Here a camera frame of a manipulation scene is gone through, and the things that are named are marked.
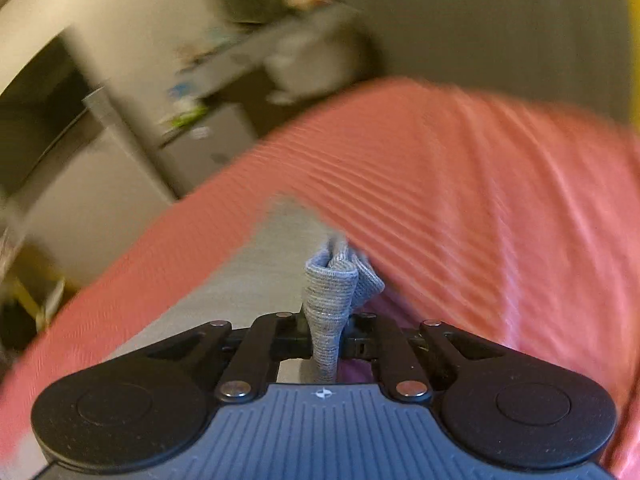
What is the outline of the grey sweatpants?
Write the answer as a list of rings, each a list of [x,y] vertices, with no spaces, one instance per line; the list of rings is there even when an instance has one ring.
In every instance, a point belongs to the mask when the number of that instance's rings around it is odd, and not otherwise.
[[[297,200],[280,197],[248,241],[200,286],[116,350],[138,350],[208,321],[247,327],[274,312],[310,324],[309,360],[285,361],[279,382],[334,382],[349,315],[384,289],[363,252]]]

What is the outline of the pink ribbed bedspread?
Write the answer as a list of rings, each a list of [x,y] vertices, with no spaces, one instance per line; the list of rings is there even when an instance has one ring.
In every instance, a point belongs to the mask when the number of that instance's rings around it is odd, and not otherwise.
[[[44,464],[38,393],[102,361],[294,197],[362,249],[382,306],[439,318],[608,389],[603,463],[639,474],[639,141],[565,106],[384,79],[316,107],[164,212],[1,386],[1,474]]]

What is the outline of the grey vanity dresser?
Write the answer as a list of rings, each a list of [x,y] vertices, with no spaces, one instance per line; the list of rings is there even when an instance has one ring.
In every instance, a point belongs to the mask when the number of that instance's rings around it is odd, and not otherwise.
[[[205,113],[160,141],[178,195],[378,66],[362,14],[332,3],[256,28],[188,70],[182,81]]]

